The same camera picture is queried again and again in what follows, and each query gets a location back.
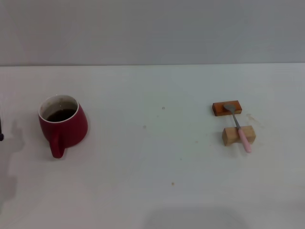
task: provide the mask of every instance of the white table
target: white table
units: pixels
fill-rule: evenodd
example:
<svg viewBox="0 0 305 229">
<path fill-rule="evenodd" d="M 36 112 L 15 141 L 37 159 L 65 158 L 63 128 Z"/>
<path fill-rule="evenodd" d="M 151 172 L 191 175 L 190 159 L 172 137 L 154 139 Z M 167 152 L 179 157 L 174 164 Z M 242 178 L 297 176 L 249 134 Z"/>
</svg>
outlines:
<svg viewBox="0 0 305 229">
<path fill-rule="evenodd" d="M 90 123 L 61 160 L 37 117 L 55 94 Z M 228 100 L 249 155 L 223 146 Z M 0 112 L 1 229 L 304 228 L 305 64 L 2 67 Z"/>
</svg>

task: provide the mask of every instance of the red mug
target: red mug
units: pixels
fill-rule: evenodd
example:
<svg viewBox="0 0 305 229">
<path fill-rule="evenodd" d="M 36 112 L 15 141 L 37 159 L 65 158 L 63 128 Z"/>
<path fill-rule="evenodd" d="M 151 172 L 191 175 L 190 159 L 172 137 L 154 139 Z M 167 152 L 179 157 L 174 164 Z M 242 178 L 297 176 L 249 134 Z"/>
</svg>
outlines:
<svg viewBox="0 0 305 229">
<path fill-rule="evenodd" d="M 70 111 L 70 117 L 66 114 L 59 117 L 64 119 L 62 121 L 50 119 L 61 111 Z M 50 143 L 54 158 L 61 158 L 65 148 L 78 144 L 87 134 L 86 115 L 79 102 L 71 96 L 56 95 L 48 98 L 40 106 L 38 115 L 43 135 Z"/>
</svg>

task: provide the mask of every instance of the mug handle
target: mug handle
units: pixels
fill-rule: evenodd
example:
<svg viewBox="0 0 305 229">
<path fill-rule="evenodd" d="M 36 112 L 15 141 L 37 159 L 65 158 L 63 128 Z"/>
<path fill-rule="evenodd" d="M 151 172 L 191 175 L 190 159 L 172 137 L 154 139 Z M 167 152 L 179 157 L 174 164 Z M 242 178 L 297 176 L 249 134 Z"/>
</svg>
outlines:
<svg viewBox="0 0 305 229">
<path fill-rule="evenodd" d="M 62 158 L 65 148 L 60 144 L 59 132 L 55 132 L 51 136 L 50 148 L 54 158 Z"/>
</svg>

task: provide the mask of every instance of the dark liquid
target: dark liquid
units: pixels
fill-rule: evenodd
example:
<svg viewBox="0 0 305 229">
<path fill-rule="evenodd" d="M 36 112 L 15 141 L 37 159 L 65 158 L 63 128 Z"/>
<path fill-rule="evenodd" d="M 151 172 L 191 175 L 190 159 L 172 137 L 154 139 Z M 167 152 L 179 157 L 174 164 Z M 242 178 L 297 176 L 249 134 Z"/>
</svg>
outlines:
<svg viewBox="0 0 305 229">
<path fill-rule="evenodd" d="M 75 112 L 76 112 L 76 110 L 73 110 L 73 109 L 60 110 L 60 111 L 55 112 L 54 114 L 51 114 L 47 118 L 47 120 L 49 122 L 61 122 L 61 121 L 64 121 L 64 120 L 72 117 Z"/>
</svg>

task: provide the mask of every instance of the wooden block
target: wooden block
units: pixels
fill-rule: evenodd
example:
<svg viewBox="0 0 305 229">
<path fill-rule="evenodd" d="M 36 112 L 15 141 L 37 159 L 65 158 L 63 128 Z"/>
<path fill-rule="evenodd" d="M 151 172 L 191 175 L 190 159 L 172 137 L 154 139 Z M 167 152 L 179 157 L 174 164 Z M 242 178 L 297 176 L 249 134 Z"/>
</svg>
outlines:
<svg viewBox="0 0 305 229">
<path fill-rule="evenodd" d="M 242 107 L 240 106 L 238 100 L 213 103 L 212 109 L 214 111 L 215 116 L 232 115 L 230 111 L 224 108 L 224 104 L 233 104 L 236 107 L 235 114 L 240 114 L 242 112 Z"/>
<path fill-rule="evenodd" d="M 242 126 L 244 135 L 248 139 L 248 142 L 252 144 L 256 138 L 255 131 L 251 125 Z M 225 146 L 230 146 L 232 143 L 241 142 L 238 134 L 237 127 L 227 127 L 223 131 L 223 141 Z"/>
</svg>

